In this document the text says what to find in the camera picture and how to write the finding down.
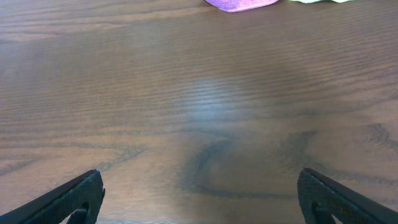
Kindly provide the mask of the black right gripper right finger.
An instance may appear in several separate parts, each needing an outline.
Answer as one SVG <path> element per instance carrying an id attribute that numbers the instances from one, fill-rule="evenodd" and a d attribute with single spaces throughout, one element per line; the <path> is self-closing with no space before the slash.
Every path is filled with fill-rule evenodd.
<path id="1" fill-rule="evenodd" d="M 297 191 L 306 224 L 396 224 L 397 212 L 309 168 L 301 170 Z"/>

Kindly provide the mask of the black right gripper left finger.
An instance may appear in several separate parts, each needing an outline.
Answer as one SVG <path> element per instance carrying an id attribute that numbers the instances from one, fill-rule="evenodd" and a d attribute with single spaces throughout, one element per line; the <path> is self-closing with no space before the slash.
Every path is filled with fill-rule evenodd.
<path id="1" fill-rule="evenodd" d="M 3 224 L 94 224 L 104 199 L 100 171 L 89 170 L 39 198 L 1 215 Z"/>

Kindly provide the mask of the light green cloth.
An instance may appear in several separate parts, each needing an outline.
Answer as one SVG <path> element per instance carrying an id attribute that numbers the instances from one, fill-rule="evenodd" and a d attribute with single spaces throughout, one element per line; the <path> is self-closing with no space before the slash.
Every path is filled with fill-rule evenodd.
<path id="1" fill-rule="evenodd" d="M 355 1 L 355 0 L 289 0 L 292 2 L 300 2 L 303 4 L 314 4 L 318 2 L 335 2 L 335 3 L 343 3 L 343 2 L 349 2 L 349 1 Z"/>

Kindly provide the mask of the unfolded purple cloth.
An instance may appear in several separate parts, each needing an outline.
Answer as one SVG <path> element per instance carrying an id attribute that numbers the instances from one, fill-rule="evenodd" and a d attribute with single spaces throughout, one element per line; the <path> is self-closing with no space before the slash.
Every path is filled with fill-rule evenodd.
<path id="1" fill-rule="evenodd" d="M 278 0 L 205 0 L 205 2 L 224 12 L 240 12 L 269 6 Z"/>

